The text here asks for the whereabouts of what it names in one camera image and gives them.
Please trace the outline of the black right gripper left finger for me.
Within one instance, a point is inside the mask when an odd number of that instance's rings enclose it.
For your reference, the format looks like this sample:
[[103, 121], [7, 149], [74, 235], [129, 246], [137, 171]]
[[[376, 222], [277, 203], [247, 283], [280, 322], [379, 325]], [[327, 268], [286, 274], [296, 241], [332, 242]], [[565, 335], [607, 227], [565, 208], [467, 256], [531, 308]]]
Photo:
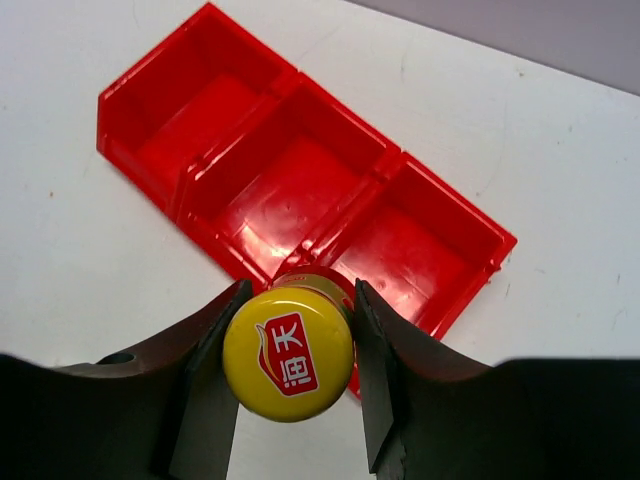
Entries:
[[1, 358], [5, 479], [222, 479], [238, 401], [223, 336], [252, 286], [95, 363], [43, 367]]

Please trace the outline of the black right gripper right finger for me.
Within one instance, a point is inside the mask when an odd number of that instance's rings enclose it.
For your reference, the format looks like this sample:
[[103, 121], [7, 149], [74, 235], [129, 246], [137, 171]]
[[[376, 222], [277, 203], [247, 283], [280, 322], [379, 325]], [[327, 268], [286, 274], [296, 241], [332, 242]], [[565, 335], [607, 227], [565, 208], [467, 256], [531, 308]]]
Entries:
[[635, 479], [635, 359], [475, 361], [365, 281], [353, 319], [368, 468], [379, 479]]

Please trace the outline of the yellow cap sauce bottle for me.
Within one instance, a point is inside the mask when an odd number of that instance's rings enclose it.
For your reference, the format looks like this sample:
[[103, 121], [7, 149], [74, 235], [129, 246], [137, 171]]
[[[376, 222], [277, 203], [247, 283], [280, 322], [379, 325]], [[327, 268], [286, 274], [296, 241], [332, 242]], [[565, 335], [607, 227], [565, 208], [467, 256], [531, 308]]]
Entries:
[[354, 284], [321, 266], [297, 267], [244, 304], [223, 340], [222, 366], [239, 403], [294, 423], [329, 409], [355, 370]]

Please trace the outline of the red three-compartment plastic bin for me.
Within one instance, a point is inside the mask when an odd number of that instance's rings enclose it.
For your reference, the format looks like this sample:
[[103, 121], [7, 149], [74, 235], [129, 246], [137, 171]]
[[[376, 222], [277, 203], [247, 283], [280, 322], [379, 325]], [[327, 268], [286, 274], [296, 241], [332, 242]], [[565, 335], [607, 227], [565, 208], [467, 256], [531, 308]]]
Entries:
[[436, 338], [516, 245], [212, 4], [100, 94], [97, 148], [256, 292], [322, 265]]

